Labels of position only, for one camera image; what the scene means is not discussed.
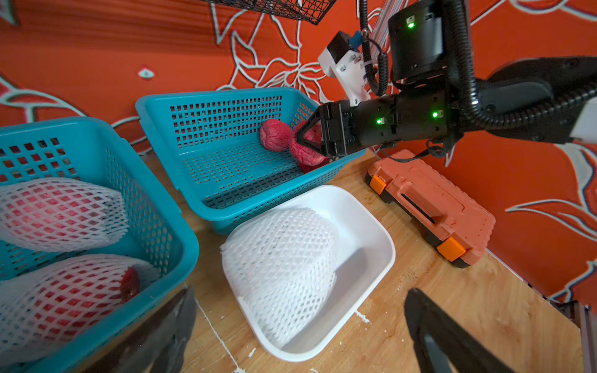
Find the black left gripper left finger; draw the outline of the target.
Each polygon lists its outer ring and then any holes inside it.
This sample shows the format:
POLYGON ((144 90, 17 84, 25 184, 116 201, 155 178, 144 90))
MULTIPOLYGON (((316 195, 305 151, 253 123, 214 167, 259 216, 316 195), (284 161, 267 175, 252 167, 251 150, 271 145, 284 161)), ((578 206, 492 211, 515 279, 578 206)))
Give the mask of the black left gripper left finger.
POLYGON ((197 306, 192 288, 178 292, 88 372, 180 372, 197 306))

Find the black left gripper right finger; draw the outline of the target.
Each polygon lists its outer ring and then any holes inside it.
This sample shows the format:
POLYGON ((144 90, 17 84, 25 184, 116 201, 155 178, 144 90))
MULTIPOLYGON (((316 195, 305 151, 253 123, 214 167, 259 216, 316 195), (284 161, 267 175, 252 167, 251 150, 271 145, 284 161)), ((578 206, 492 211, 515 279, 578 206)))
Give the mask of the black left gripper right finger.
POLYGON ((422 372, 511 372, 418 288, 407 292, 404 315, 422 372))

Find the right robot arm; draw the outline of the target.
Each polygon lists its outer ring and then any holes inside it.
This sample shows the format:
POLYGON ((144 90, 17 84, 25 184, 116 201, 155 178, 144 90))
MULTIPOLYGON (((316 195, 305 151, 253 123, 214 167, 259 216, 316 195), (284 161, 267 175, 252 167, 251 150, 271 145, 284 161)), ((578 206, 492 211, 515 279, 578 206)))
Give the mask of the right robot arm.
POLYGON ((323 157, 425 141, 423 156, 446 157, 468 132, 565 145, 596 142, 594 57, 532 58, 488 79, 474 71, 465 1, 419 1, 390 17, 390 52, 361 15, 359 32, 339 33, 321 66, 346 99, 327 103, 294 143, 323 157))

